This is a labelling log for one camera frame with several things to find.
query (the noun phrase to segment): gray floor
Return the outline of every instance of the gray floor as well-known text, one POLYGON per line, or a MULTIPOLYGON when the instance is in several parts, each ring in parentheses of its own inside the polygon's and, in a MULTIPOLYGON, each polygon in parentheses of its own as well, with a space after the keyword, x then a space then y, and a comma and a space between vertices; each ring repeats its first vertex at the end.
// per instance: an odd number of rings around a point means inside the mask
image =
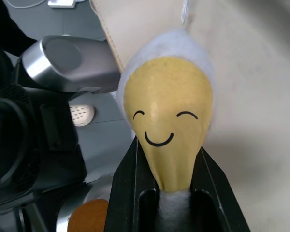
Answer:
MULTIPOLYGON (((10 0, 14 5, 25 5, 23 0, 10 0)), ((26 0, 29 4, 38 0, 26 0)), ((52 9, 47 2, 29 9, 15 9, 8 5, 11 18, 30 37, 41 39, 46 35, 62 35, 105 39, 97 16, 89 2, 78 3, 74 9, 52 9)), ((129 148, 131 131, 118 111, 111 94, 85 94, 72 104, 90 104, 96 109, 94 120, 77 128, 80 145, 92 181, 113 172, 129 148)))

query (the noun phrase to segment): beige fabric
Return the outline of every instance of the beige fabric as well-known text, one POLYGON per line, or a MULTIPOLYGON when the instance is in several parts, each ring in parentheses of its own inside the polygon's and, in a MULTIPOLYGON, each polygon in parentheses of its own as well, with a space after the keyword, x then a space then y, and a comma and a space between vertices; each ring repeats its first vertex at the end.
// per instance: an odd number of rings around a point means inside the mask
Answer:
MULTIPOLYGON (((217 80, 204 147, 226 173, 252 231, 290 232, 290 21, 272 23, 275 14, 262 21, 269 15, 258 18, 239 2, 197 0, 195 8, 191 34, 217 80)), ((121 70, 150 39, 180 27, 181 0, 91 5, 121 70)))

